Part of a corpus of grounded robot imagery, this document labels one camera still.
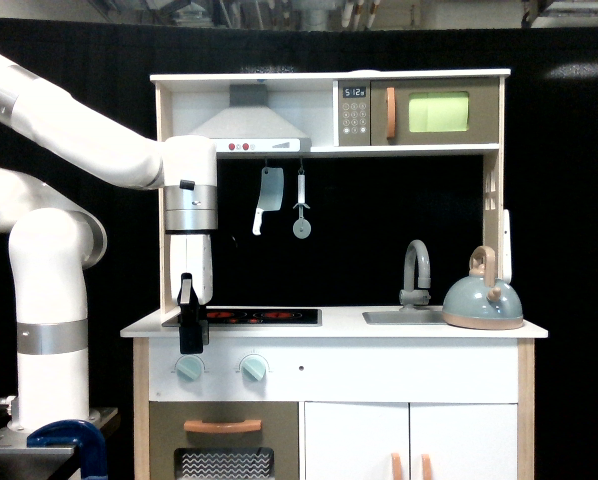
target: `oven window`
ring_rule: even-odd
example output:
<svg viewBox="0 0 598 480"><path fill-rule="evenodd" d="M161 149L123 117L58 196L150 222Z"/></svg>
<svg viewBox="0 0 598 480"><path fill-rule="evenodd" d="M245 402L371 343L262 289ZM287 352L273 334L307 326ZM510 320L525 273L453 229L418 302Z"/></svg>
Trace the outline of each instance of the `oven window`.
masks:
<svg viewBox="0 0 598 480"><path fill-rule="evenodd" d="M408 125L411 132L468 130L468 92L411 93Z"/></svg>
<svg viewBox="0 0 598 480"><path fill-rule="evenodd" d="M274 478L271 448L178 448L175 479L245 480Z"/></svg>

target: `ceiling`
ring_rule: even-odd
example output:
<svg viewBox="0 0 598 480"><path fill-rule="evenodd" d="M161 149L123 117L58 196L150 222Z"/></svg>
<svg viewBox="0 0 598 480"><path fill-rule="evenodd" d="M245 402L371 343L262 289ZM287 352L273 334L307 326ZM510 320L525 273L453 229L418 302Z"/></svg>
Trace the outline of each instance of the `ceiling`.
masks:
<svg viewBox="0 0 598 480"><path fill-rule="evenodd" d="M266 30L598 26L589 0L0 0L0 17Z"/></svg>

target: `stovetop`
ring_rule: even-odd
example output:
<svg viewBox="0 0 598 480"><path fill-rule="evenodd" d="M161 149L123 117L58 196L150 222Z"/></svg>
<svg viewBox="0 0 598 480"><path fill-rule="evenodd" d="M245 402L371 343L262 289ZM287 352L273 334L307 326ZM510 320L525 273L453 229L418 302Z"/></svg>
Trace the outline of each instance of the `stovetop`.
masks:
<svg viewBox="0 0 598 480"><path fill-rule="evenodd" d="M319 326L321 310L318 308L214 308L206 310L206 319L213 327L231 326ZM162 324L178 327L178 317Z"/></svg>

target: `stove knob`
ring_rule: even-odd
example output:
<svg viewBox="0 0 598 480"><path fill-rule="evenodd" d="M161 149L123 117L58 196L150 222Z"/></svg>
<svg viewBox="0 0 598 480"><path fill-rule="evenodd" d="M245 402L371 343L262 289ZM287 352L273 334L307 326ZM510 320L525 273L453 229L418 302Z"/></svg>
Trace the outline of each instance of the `stove knob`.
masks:
<svg viewBox="0 0 598 480"><path fill-rule="evenodd" d="M266 360L260 355L248 355L239 365L243 376L255 382L263 380L267 367Z"/></svg>
<svg viewBox="0 0 598 480"><path fill-rule="evenodd" d="M175 369L185 380L194 382L203 373L203 362L196 355L185 355L179 359Z"/></svg>

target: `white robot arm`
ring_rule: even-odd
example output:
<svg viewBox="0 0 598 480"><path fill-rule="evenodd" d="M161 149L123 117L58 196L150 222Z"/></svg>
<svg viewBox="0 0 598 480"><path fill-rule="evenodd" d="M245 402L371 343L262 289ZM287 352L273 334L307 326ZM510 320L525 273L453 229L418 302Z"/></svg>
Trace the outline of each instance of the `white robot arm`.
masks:
<svg viewBox="0 0 598 480"><path fill-rule="evenodd" d="M29 175L0 168L0 233L9 251L17 311L18 410L32 431L86 419L88 308L83 269L106 250L101 223Z"/></svg>
<svg viewBox="0 0 598 480"><path fill-rule="evenodd" d="M217 228L217 163L211 140L195 135L165 142L146 139L2 55L0 122L113 185L163 187L165 229L172 236L172 297L181 298L181 285L194 290L183 292L184 298L197 297L200 305L210 301L208 233ZM191 274L192 282L183 281L184 274Z"/></svg>
<svg viewBox="0 0 598 480"><path fill-rule="evenodd" d="M171 278L179 280L173 282L172 295L180 301L185 320L182 349L198 353L203 348L198 307L212 297L209 232L217 228L214 143L199 136L146 139L1 55L0 122L108 183L164 188L165 229L172 236ZM82 269L103 256L105 231L92 215L39 180L0 169L0 232L8 231L21 426L32 430L58 419L85 418L87 308Z"/></svg>

